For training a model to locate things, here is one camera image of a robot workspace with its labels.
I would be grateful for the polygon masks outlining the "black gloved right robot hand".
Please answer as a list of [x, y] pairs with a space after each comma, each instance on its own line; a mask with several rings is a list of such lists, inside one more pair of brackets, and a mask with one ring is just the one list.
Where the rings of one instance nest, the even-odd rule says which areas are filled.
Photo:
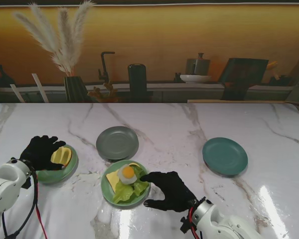
[[151, 172], [142, 176], [140, 180], [155, 184], [164, 194], [163, 200], [145, 200], [144, 206], [146, 207], [162, 211], [184, 212], [190, 209], [197, 200], [175, 171]]

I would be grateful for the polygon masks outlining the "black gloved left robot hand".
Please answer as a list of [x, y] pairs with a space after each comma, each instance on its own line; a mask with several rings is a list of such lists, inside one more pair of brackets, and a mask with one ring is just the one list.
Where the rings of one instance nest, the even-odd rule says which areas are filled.
[[26, 160], [35, 171], [41, 170], [61, 170], [63, 164], [53, 163], [51, 157], [55, 151], [65, 146], [64, 141], [59, 141], [58, 137], [35, 136], [29, 145], [21, 153], [20, 160]]

